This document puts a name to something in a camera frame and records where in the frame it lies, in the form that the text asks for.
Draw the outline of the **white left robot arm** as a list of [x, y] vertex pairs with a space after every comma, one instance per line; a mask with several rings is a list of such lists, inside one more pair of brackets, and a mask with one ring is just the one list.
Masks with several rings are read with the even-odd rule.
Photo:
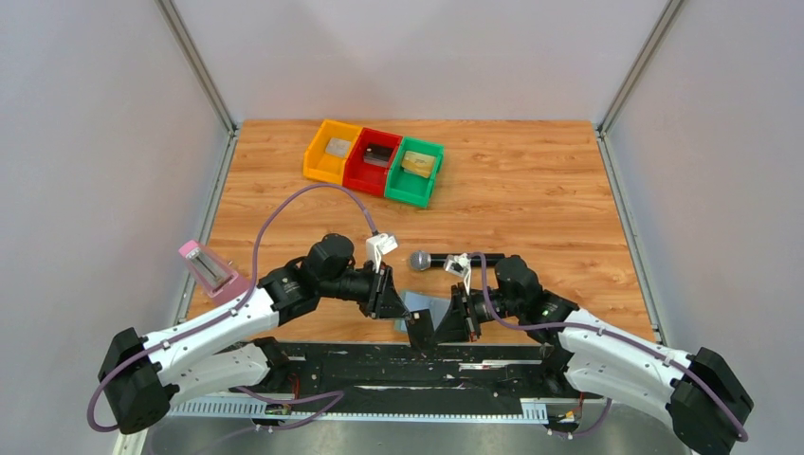
[[314, 311], [322, 298], [354, 301], [371, 319], [406, 319], [410, 313], [393, 287], [383, 255], [397, 247], [379, 233], [366, 242], [368, 261], [355, 266], [352, 242], [328, 234], [309, 252], [268, 273], [233, 299], [199, 318], [139, 336], [114, 336], [99, 372], [100, 394], [116, 419], [133, 434], [160, 421], [186, 401], [238, 386], [253, 386], [285, 368], [286, 355], [273, 338], [233, 343], [277, 328]]

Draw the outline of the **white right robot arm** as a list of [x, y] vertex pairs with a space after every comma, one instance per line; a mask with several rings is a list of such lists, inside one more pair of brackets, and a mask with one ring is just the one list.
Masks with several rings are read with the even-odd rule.
[[558, 385], [639, 410], [698, 454], [728, 454], [747, 441], [754, 402], [720, 354], [619, 329], [545, 289], [518, 255], [443, 254], [434, 263], [461, 279], [452, 296], [458, 340], [477, 340], [482, 324], [495, 321], [551, 347], [543, 365]]

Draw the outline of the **teal card holder wallet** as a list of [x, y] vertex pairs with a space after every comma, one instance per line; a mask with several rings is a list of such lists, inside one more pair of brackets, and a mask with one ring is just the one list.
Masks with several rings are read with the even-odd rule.
[[433, 331], [437, 330], [450, 306], [450, 299], [438, 298], [409, 290], [401, 291], [400, 297], [406, 308], [411, 312], [429, 310]]

